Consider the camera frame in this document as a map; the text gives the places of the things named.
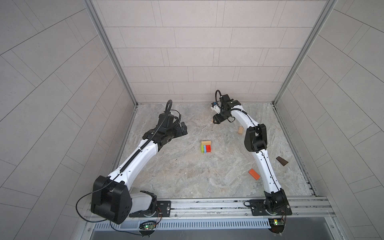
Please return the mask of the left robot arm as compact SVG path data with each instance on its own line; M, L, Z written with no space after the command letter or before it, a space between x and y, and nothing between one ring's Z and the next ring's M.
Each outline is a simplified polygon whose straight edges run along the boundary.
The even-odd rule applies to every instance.
M130 215L153 216L157 212L157 196L148 191L132 194L131 186L165 144L187 133L180 115L161 113L156 127L143 135L135 151L107 177L95 180L91 212L115 224L121 224Z

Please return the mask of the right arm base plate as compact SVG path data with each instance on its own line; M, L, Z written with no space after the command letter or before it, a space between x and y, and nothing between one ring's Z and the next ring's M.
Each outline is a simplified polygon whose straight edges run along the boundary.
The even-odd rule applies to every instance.
M285 204L273 203L270 200L248 200L244 206L251 209L253 216L290 216L291 207Z

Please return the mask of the plain beige wood block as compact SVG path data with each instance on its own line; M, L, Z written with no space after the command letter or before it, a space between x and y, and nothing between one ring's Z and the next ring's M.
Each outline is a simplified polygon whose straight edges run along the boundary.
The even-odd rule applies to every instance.
M239 129L238 129L238 134L242 135L243 132L244 132L244 128L242 126L240 126Z

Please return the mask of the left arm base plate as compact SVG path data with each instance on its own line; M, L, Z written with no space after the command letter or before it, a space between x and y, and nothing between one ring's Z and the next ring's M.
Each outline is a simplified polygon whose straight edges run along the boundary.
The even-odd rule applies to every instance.
M156 206L150 205L150 208L145 211L137 211L129 214L130 218L155 218L169 217L171 210L171 201L157 201Z

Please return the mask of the orange wood block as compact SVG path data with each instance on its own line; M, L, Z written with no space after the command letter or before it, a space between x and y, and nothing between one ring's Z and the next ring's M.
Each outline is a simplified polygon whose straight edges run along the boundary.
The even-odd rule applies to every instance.
M261 178L261 176L254 170L250 169L248 173L257 181Z

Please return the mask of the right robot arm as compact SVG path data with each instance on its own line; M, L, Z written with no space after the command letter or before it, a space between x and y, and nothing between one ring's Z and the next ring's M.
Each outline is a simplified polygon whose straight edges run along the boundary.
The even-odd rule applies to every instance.
M292 211L287 196L269 159L266 126L251 118L239 101L231 99L229 95L222 95L219 90L215 92L215 95L215 101L211 104L211 109L216 112L213 116L213 123L220 124L233 118L246 131L244 145L246 150L255 158L259 168L266 197L264 201L266 213L269 215L291 215Z

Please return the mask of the grooved pale wood block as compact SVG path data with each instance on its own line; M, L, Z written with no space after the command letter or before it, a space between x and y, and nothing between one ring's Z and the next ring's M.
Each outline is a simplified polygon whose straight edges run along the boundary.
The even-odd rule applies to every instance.
M202 144L202 146L208 146L208 145L211 145L212 142L211 141L202 141L201 144Z

